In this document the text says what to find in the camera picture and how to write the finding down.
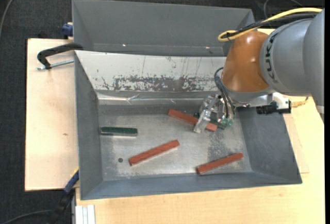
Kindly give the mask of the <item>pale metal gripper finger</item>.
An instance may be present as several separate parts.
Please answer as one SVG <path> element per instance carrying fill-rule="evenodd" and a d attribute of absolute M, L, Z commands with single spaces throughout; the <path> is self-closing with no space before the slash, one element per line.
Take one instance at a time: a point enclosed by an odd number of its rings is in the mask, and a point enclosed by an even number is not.
<path fill-rule="evenodd" d="M 209 122 L 210 122 L 210 111 L 203 110 L 199 115 L 198 121 L 195 124 L 193 131 L 195 133 L 203 132 L 206 129 Z"/>

